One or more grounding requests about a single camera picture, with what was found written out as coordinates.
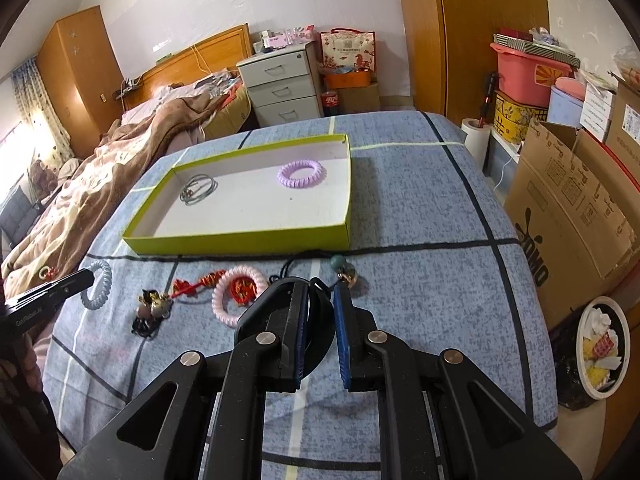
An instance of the white drawer cabinet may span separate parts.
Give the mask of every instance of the white drawer cabinet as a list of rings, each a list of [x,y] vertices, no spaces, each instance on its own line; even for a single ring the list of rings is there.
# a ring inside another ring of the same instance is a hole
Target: white drawer cabinet
[[[315,96],[261,106],[255,109],[255,114],[260,126],[275,126],[321,117]]]
[[[238,62],[261,127],[323,117],[314,43]]]

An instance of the paper towel roll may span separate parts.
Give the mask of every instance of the paper towel roll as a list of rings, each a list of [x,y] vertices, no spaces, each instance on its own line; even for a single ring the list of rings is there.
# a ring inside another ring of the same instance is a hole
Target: paper towel roll
[[[476,161],[476,165],[482,171],[484,158],[486,157],[486,147],[489,145],[491,135],[491,124],[485,124],[484,128],[478,129],[478,119],[465,119],[462,121],[462,131],[466,133],[465,146]]]

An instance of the white wall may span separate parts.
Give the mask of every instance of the white wall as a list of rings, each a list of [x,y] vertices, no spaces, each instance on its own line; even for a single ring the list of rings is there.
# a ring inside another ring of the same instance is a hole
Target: white wall
[[[0,136],[20,122],[20,113],[15,103],[11,78],[0,81]]]
[[[102,9],[125,77],[139,76],[160,57],[240,23],[248,23],[251,32],[340,25],[375,30],[381,94],[410,95],[400,0],[82,0],[80,9],[94,5]]]
[[[619,74],[613,55],[633,41],[609,1],[548,1],[550,32],[575,50],[582,67],[609,79],[609,70]]]
[[[30,0],[0,46],[0,80],[37,54],[60,18],[78,10],[82,0]]]

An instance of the gray chair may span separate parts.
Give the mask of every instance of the gray chair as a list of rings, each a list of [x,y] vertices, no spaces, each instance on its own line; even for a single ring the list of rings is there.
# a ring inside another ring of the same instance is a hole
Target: gray chair
[[[12,249],[29,234],[40,215],[54,201],[61,189],[62,186],[58,186],[47,197],[46,202],[38,200],[35,204],[32,204],[22,191],[22,188],[17,184],[14,186],[9,196],[0,206],[0,229],[4,232]]]

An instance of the pink plastic basin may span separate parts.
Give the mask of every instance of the pink plastic basin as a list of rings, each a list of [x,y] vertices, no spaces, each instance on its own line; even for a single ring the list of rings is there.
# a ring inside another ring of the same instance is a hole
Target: pink plastic basin
[[[521,104],[548,107],[551,87],[559,77],[567,77],[572,69],[567,63],[532,56],[508,46],[492,43],[498,53],[500,91]]]
[[[584,101],[587,95],[587,87],[580,83],[580,81],[576,81],[570,77],[558,78],[558,81],[556,81],[556,88],[580,101]]]

